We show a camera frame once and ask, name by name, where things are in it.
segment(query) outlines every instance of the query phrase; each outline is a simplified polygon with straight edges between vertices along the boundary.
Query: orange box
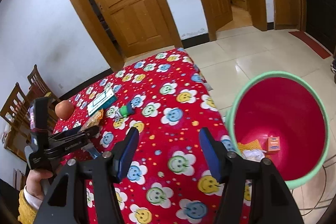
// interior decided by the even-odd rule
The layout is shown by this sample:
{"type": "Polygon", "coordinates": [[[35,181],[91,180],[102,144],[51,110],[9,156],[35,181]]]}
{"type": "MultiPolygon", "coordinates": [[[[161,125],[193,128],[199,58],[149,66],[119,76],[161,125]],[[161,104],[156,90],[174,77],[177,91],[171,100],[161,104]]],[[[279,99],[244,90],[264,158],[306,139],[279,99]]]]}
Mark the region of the orange box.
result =
{"type": "Polygon", "coordinates": [[[277,152],[280,150],[280,137],[268,137],[268,152],[277,152]]]}

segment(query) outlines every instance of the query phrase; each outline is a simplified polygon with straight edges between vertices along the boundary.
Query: metal bolt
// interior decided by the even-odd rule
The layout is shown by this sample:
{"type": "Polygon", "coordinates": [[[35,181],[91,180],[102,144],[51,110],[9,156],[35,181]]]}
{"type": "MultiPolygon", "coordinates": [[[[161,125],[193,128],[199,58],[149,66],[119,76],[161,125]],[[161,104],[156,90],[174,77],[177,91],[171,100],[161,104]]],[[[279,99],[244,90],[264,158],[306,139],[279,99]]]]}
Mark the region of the metal bolt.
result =
{"type": "Polygon", "coordinates": [[[68,165],[74,165],[76,163],[76,160],[75,159],[70,159],[68,160],[68,165]]]}
{"type": "Polygon", "coordinates": [[[266,165],[270,165],[272,163],[272,161],[268,158],[263,158],[262,162],[266,165]]]}
{"type": "Polygon", "coordinates": [[[112,153],[110,151],[105,151],[102,155],[103,155],[103,158],[109,158],[111,157],[112,153]]]}
{"type": "Polygon", "coordinates": [[[227,156],[228,156],[230,159],[232,159],[232,158],[237,157],[237,154],[234,153],[233,151],[229,151],[229,152],[227,153],[227,156]]]}

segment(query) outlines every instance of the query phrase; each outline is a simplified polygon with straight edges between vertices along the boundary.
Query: yellow fluffy sweater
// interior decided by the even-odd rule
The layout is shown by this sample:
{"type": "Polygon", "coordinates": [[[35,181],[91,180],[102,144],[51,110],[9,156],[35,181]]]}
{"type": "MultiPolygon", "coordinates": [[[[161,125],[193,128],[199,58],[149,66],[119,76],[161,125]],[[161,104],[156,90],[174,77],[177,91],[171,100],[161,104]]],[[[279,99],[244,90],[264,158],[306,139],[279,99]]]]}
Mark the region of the yellow fluffy sweater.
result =
{"type": "Polygon", "coordinates": [[[22,224],[33,224],[35,216],[37,211],[35,211],[28,202],[25,199],[25,195],[23,193],[23,190],[20,192],[19,197],[19,217],[17,220],[19,220],[22,224]]]}

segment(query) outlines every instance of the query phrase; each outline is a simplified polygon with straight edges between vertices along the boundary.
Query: red tablecloth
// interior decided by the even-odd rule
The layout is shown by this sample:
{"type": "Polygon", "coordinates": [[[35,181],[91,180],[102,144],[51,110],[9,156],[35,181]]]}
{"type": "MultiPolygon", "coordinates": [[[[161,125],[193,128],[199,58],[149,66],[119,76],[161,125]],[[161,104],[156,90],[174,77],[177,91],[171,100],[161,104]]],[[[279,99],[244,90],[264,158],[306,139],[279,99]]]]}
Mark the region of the red tablecloth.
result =
{"type": "MultiPolygon", "coordinates": [[[[87,104],[108,88],[118,99],[105,111],[100,134],[92,139],[97,150],[111,150],[132,126],[140,133],[127,178],[114,185],[125,223],[210,224],[223,185],[210,175],[198,133],[207,127],[220,140],[227,131],[197,66],[181,48],[128,66],[72,97],[75,111],[70,119],[58,121],[55,132],[83,125],[88,119],[87,104]],[[135,114],[115,122],[116,109],[130,100],[135,114]]],[[[65,160],[73,157],[91,159],[88,152],[77,150],[65,160]]],[[[95,223],[91,181],[87,181],[87,201],[90,223],[95,223]]]]}

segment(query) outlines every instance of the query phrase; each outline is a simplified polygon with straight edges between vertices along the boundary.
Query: white cloth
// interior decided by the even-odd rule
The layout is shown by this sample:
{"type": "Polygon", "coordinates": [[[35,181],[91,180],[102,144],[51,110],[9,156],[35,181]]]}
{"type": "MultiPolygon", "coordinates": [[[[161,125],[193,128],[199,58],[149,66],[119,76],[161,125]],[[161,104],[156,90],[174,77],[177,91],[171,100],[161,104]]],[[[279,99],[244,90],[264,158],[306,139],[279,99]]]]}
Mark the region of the white cloth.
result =
{"type": "Polygon", "coordinates": [[[28,193],[26,187],[27,187],[27,185],[23,189],[23,194],[25,195],[25,199],[33,209],[38,211],[38,209],[40,208],[40,206],[42,204],[42,200],[40,200],[39,198],[36,198],[33,195],[31,195],[30,193],[28,193]]]}
{"type": "Polygon", "coordinates": [[[253,149],[253,150],[244,150],[243,155],[247,160],[261,162],[263,158],[265,158],[264,150],[253,149]]]}

